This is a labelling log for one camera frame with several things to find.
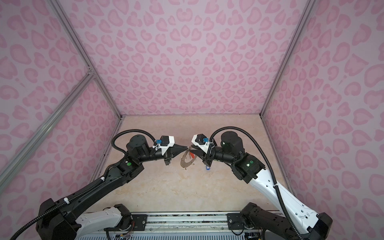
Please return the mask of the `perforated metal ring disc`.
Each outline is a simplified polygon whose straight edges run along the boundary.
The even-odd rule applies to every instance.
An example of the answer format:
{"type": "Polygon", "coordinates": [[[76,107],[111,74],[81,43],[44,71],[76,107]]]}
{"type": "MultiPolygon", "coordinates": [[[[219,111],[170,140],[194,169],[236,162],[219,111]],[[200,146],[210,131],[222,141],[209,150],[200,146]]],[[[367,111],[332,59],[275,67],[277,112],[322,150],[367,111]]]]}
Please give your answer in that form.
{"type": "Polygon", "coordinates": [[[189,166],[193,165],[194,161],[197,158],[197,156],[195,156],[193,159],[190,159],[189,152],[190,152],[190,150],[185,151],[185,153],[183,154],[183,156],[181,158],[180,166],[183,169],[187,169],[189,166]]]}

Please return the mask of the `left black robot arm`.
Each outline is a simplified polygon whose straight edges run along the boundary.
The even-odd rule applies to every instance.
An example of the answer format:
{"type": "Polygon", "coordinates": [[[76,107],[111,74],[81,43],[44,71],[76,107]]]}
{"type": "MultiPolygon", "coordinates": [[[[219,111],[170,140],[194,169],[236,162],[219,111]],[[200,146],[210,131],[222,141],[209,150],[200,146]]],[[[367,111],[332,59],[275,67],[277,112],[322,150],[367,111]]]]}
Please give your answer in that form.
{"type": "Polygon", "coordinates": [[[73,240],[80,232],[78,218],[89,207],[113,190],[129,183],[144,170],[144,163],[164,160],[166,165],[179,154],[188,150],[187,146],[175,144],[174,137],[161,136],[155,139],[150,133],[132,129],[115,135],[111,146],[123,153],[123,158],[107,166],[101,177],[77,192],[58,201],[48,199],[40,205],[39,215],[17,230],[11,239],[17,239],[32,225],[43,240],[64,237],[73,240]]]}

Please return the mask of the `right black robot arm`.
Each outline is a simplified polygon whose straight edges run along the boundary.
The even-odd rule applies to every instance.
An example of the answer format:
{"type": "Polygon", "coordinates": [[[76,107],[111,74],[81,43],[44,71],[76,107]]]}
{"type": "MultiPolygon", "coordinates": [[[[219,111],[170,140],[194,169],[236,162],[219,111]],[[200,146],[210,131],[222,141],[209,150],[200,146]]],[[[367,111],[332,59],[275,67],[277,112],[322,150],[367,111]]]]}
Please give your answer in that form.
{"type": "Polygon", "coordinates": [[[214,161],[229,166],[238,180],[258,190],[282,213],[279,216],[248,203],[241,210],[244,227],[261,228],[285,240],[325,240],[329,236],[332,218],[312,210],[278,182],[266,154],[247,131],[228,126],[209,138],[194,135],[191,148],[207,167],[214,161]]]}

